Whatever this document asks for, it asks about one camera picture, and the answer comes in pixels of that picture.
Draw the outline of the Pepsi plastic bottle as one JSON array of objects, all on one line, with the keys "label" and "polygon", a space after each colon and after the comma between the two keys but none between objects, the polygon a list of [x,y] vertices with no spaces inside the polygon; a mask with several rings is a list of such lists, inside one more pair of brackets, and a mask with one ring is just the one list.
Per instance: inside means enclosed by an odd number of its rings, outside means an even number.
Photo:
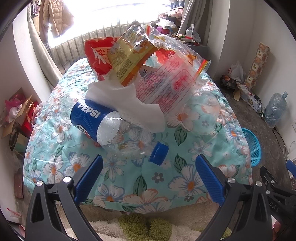
[{"label": "Pepsi plastic bottle", "polygon": [[148,159],[160,166],[169,152],[169,147],[154,141],[148,130],[89,99],[72,104],[66,116],[74,127],[118,158],[131,161]]}]

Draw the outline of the white tissue cloth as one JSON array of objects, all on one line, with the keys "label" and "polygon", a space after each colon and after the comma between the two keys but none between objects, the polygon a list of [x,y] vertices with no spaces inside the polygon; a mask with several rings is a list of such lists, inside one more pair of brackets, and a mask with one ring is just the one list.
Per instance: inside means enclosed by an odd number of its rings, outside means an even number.
[{"label": "white tissue cloth", "polygon": [[116,80],[93,82],[88,85],[85,98],[118,111],[121,118],[151,133],[165,130],[165,117],[159,105],[141,102],[134,84],[124,87]]}]

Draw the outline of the yellow snack wrapper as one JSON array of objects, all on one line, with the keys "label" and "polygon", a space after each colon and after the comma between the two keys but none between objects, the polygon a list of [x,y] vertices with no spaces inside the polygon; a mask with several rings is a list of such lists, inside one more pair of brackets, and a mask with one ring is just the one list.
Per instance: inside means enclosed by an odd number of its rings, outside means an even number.
[{"label": "yellow snack wrapper", "polygon": [[129,27],[107,52],[119,83],[122,86],[131,84],[138,70],[157,49],[141,26]]}]

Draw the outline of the blue plastic basket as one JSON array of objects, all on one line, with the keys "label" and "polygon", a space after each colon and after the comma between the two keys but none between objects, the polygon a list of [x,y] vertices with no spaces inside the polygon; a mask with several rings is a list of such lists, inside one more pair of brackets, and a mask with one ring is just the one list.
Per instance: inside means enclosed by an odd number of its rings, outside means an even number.
[{"label": "blue plastic basket", "polygon": [[261,161],[261,146],[256,135],[249,129],[242,128],[250,149],[251,166],[257,166]]}]

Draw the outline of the floral teal bed quilt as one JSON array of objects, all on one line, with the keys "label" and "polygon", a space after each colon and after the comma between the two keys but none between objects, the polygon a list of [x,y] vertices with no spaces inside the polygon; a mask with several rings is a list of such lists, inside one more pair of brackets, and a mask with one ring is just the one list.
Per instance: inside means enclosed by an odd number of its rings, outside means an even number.
[{"label": "floral teal bed quilt", "polygon": [[124,124],[115,156],[63,119],[96,80],[88,61],[74,63],[41,105],[23,164],[23,182],[54,184],[103,158],[102,172],[87,202],[117,211],[152,213],[210,200],[196,168],[204,155],[226,177],[252,184],[248,143],[228,101],[208,74],[197,93],[166,120],[162,133]]}]

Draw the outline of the green white fluffy rug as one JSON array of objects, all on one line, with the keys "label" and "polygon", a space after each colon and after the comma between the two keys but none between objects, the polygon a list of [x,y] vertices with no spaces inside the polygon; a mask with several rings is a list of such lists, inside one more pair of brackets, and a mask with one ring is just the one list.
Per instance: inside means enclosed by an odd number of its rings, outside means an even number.
[{"label": "green white fluffy rug", "polygon": [[90,224],[102,240],[196,240],[208,223],[209,218],[198,218],[192,225],[175,225],[161,217],[129,214]]}]

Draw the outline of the paper gift bags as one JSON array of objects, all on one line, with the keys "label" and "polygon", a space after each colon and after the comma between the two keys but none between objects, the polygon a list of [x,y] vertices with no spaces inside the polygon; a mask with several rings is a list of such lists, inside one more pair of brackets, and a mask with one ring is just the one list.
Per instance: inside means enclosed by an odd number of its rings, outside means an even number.
[{"label": "paper gift bags", "polygon": [[1,138],[8,139],[11,151],[25,153],[33,132],[38,104],[37,101],[33,101],[32,96],[26,97],[21,88],[4,101],[1,113]]}]

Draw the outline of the large water jug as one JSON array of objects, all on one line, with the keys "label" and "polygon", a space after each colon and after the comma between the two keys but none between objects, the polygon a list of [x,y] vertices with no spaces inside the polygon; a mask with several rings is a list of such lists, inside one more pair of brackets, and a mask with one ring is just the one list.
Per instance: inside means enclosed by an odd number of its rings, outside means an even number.
[{"label": "large water jug", "polygon": [[288,93],[275,93],[270,98],[264,113],[264,120],[269,128],[274,128],[284,112],[287,110],[286,98]]}]

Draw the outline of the white plastic bag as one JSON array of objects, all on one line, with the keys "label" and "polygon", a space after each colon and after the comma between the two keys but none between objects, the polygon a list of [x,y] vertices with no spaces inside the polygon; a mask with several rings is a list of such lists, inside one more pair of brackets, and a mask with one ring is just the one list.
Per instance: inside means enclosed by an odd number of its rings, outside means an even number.
[{"label": "white plastic bag", "polygon": [[244,83],[245,72],[239,61],[230,66],[228,69],[228,76],[240,84]]}]

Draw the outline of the clear printed plastic bag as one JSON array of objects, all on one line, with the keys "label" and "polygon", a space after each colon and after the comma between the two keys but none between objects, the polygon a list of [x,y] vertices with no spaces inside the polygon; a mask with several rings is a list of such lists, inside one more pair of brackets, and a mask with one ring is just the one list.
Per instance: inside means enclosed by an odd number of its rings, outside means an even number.
[{"label": "clear printed plastic bag", "polygon": [[145,63],[153,70],[145,67],[144,76],[136,84],[137,98],[146,104],[159,105],[167,116],[192,96],[193,88],[202,83],[200,74],[210,62],[153,27],[148,26],[145,33],[157,51]]}]

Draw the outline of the red snack bag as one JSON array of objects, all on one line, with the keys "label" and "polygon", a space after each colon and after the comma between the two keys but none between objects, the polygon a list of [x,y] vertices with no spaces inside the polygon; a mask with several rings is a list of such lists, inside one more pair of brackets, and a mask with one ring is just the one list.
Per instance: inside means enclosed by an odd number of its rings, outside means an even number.
[{"label": "red snack bag", "polygon": [[84,42],[84,51],[88,63],[98,81],[107,80],[112,66],[107,52],[119,37],[92,38]]}]

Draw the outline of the tall printed cardboard box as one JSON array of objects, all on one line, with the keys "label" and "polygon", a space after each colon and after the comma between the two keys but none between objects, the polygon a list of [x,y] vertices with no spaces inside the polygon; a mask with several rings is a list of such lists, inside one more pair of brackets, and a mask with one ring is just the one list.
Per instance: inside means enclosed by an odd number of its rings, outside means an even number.
[{"label": "tall printed cardboard box", "polygon": [[259,42],[254,61],[248,72],[244,85],[251,91],[257,84],[259,76],[262,74],[262,70],[267,62],[270,53],[270,48],[263,42]]}]

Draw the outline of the grey cabinet with clutter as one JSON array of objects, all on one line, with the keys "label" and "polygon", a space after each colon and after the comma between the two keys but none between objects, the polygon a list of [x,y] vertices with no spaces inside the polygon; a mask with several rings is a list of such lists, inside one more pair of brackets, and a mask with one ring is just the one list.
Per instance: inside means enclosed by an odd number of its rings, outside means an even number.
[{"label": "grey cabinet with clutter", "polygon": [[193,31],[193,25],[185,30],[185,34],[178,33],[181,26],[182,14],[183,7],[176,7],[160,14],[155,21],[151,21],[142,27],[145,29],[147,35],[154,28],[157,31],[156,35],[164,34],[176,38],[197,52],[201,57],[209,60],[209,48],[201,44],[201,38],[197,32]]}]

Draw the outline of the grey curtain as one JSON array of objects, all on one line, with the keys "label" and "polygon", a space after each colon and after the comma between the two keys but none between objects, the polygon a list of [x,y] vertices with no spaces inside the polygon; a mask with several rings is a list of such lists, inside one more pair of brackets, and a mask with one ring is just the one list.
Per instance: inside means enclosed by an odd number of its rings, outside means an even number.
[{"label": "grey curtain", "polygon": [[185,1],[178,34],[184,35],[187,28],[191,27],[193,24],[194,31],[197,32],[201,38],[201,43],[203,45],[207,45],[211,25],[212,8],[212,0]]}]

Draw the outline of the hanging brown jacket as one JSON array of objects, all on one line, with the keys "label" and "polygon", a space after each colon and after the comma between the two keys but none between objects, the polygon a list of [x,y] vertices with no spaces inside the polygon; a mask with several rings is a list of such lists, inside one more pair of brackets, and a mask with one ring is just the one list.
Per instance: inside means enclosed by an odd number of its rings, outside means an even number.
[{"label": "hanging brown jacket", "polygon": [[63,1],[41,1],[39,10],[40,38],[48,42],[48,30],[54,38],[60,37],[73,26],[74,16],[70,13]]}]

